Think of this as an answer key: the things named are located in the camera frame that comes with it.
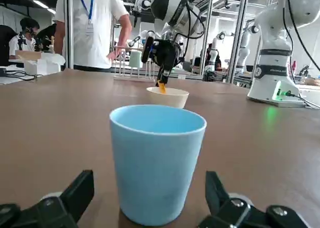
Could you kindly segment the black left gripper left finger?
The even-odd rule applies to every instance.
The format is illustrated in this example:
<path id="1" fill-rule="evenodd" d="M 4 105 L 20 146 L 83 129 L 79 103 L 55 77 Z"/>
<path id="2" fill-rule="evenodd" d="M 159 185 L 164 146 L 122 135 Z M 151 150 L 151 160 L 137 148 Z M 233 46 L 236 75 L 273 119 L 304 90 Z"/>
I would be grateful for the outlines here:
<path id="1" fill-rule="evenodd" d="M 49 195 L 21 209 L 16 203 L 0 205 L 1 227 L 78 227 L 78 221 L 95 195 L 94 173 L 82 171 L 58 195 Z"/>

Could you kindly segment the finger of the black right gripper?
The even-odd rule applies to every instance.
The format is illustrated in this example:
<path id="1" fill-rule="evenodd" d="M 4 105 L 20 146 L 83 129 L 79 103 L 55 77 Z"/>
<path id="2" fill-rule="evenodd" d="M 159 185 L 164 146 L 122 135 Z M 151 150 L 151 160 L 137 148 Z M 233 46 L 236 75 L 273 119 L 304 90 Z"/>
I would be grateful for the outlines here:
<path id="1" fill-rule="evenodd" d="M 156 86 L 160 87 L 161 85 L 166 84 L 166 77 L 163 75 L 162 72 L 159 72 L 157 75 L 157 81 L 156 81 Z"/>
<path id="2" fill-rule="evenodd" d="M 170 67 L 164 66 L 163 71 L 162 71 L 162 82 L 163 83 L 168 82 L 168 78 L 169 78 L 170 73 L 171 73 Z"/>

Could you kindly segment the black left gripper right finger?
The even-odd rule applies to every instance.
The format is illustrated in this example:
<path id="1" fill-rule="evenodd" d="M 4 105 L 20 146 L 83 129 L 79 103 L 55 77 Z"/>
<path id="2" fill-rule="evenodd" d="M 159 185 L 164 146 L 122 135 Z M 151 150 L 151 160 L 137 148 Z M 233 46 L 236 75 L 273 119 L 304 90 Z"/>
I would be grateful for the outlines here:
<path id="1" fill-rule="evenodd" d="M 246 196 L 228 193 L 215 171 L 205 173 L 205 199 L 210 214 L 198 227 L 310 227 L 287 206 L 274 204 L 261 211 Z"/>

